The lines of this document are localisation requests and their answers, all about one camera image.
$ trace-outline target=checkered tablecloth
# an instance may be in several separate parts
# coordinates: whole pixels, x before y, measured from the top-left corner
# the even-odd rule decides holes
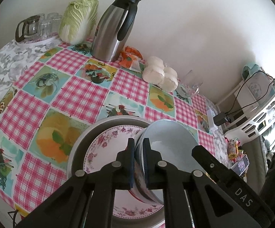
[[[23,215],[66,181],[75,139],[107,116],[178,121],[215,156],[203,96],[183,99],[176,91],[165,93],[144,82],[140,73],[121,67],[119,60],[96,61],[90,46],[90,40],[62,42],[48,50],[0,102],[0,196]]]

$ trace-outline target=round table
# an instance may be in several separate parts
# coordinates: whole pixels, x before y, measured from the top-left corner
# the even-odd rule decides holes
[[[206,110],[217,111],[209,100],[166,93],[119,60],[97,61],[90,47],[90,39],[30,48],[13,40],[0,50],[0,196],[23,216],[66,181],[76,139],[108,116],[176,120],[228,162],[221,129],[208,128]]]

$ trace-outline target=metal basin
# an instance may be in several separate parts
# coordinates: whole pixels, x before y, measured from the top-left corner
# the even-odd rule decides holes
[[[148,127],[151,124],[140,117],[134,116],[113,116],[102,119],[88,127],[75,142],[67,165],[67,178],[75,174],[77,170],[83,169],[83,163],[87,150],[93,140],[105,130],[118,125],[135,125],[142,128]],[[113,228],[151,228],[164,220],[164,208],[161,208],[156,213],[145,218],[126,219],[113,216]]]

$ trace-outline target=black handle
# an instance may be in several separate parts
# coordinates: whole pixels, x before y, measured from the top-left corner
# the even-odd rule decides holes
[[[23,28],[21,30],[21,36],[19,36],[19,26],[20,26],[21,23],[23,23]],[[23,20],[23,21],[18,23],[16,31],[15,31],[15,40],[16,40],[16,42],[21,42],[21,41],[24,40],[24,29],[25,29],[26,25],[27,25],[27,20]]]
[[[118,41],[122,41],[125,38],[129,28],[131,27],[131,24],[133,23],[133,21],[135,19],[136,13],[137,13],[137,5],[130,1],[126,18],[125,18],[122,26],[120,27],[120,30],[117,33]]]

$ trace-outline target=power adapter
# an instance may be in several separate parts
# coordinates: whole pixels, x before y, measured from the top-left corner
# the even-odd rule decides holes
[[[225,122],[228,122],[227,116],[224,112],[221,112],[213,117],[213,122],[215,125],[220,126]]]

